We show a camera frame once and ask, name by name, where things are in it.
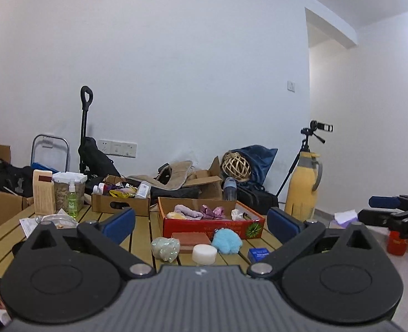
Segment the light blue plush toy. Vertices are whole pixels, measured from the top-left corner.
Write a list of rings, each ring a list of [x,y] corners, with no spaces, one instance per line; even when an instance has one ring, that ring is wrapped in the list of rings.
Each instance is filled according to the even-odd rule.
[[[238,254],[242,244],[242,239],[231,229],[218,229],[211,242],[211,245],[224,255]]]

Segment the pink satin scrunchie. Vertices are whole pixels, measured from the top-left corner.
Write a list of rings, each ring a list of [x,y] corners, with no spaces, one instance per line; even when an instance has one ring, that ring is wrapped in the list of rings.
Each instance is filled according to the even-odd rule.
[[[203,220],[225,220],[226,219],[224,208],[222,206],[210,208],[207,205],[202,205],[200,208],[200,212],[203,215],[202,216]]]

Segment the lilac fuzzy scrunchie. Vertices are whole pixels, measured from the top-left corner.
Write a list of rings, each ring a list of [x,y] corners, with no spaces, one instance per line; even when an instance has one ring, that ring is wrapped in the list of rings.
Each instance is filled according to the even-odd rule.
[[[189,220],[201,220],[203,218],[202,212],[192,210],[185,205],[176,205],[174,212],[185,215],[185,217]]]

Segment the red brown sponge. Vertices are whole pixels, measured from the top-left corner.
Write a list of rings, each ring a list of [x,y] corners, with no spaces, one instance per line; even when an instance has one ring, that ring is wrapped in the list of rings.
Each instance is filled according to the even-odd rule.
[[[207,234],[201,232],[175,232],[172,233],[172,238],[179,240],[180,253],[192,253],[198,244],[211,244]]]

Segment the white round sponge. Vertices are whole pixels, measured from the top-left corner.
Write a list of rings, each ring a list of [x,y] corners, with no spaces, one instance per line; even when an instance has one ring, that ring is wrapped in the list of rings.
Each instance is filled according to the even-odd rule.
[[[192,250],[192,260],[196,264],[211,265],[216,261],[218,250],[208,244],[197,244]]]

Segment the wooden slat folding table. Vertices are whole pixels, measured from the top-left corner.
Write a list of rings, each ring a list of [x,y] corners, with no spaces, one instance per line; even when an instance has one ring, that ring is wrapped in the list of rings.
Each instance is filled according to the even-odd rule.
[[[154,239],[162,236],[161,215],[151,212],[148,217],[136,217],[135,227],[121,243],[104,235],[104,226],[111,226],[112,219],[102,220],[100,213],[84,207],[74,229],[57,229],[41,221],[37,228],[25,236],[20,220],[36,218],[34,207],[27,207],[0,226],[0,277],[14,259],[12,249],[18,254],[17,266],[11,271],[30,271],[38,262],[49,263],[53,257],[80,261],[84,256],[94,259],[94,266],[107,261],[122,279],[153,277],[168,261],[156,258],[152,251]]]

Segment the red cup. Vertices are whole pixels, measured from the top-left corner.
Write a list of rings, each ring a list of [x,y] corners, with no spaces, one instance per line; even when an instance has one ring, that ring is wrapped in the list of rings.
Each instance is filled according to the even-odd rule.
[[[391,231],[389,233],[386,251],[393,256],[403,256],[408,249],[408,240],[400,237],[400,233]]]

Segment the small blue box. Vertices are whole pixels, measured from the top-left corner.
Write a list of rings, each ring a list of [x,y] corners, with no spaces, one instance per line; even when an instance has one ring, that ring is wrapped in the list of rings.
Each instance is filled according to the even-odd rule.
[[[266,248],[250,248],[247,252],[247,258],[251,264],[256,264],[265,259],[268,254],[269,251]]]

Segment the black case on floor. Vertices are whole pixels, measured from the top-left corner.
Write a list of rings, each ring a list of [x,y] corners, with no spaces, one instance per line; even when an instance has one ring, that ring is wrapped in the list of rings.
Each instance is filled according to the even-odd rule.
[[[258,190],[256,187],[239,186],[237,189],[237,199],[261,215],[267,215],[271,208],[277,208],[279,206],[276,195],[264,189]]]

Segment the clear snack jar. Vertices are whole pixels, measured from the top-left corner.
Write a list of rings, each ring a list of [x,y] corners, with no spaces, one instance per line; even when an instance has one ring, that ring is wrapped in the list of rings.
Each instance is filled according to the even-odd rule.
[[[53,223],[57,229],[74,229],[78,222],[67,214],[51,214],[46,216],[37,216],[35,218],[37,223]]]

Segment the black bag on trolley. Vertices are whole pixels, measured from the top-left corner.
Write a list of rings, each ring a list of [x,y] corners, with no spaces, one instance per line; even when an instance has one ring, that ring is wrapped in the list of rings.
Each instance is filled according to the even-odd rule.
[[[113,161],[108,158],[98,147],[96,140],[85,136],[78,148],[80,157],[80,171],[88,179],[105,178],[108,175],[120,176]]]

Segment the dark blue fabric bag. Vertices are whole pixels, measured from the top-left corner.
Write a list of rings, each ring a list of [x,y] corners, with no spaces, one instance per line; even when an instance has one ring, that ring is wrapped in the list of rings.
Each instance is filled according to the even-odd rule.
[[[245,188],[264,190],[266,176],[274,163],[278,149],[252,145],[234,149],[232,152],[239,153],[251,167],[251,176],[247,181],[240,182],[239,185]]]

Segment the wooden block box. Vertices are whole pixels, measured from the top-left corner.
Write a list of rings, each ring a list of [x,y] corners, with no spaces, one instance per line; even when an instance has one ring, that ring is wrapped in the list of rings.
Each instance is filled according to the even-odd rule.
[[[38,215],[55,213],[55,184],[51,171],[33,171],[33,206]]]

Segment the metal folding chair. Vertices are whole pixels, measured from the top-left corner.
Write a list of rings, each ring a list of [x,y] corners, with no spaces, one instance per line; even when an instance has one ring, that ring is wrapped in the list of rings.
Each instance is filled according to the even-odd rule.
[[[38,134],[31,146],[30,165],[33,169],[68,172],[70,169],[69,142],[59,136]]]

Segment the floor cardboard boxes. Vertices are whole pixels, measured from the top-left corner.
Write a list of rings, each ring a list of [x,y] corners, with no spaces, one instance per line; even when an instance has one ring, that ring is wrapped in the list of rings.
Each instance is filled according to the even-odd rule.
[[[0,145],[0,159],[11,162],[10,146]],[[0,192],[0,225],[33,204],[33,198],[15,196],[10,192]]]

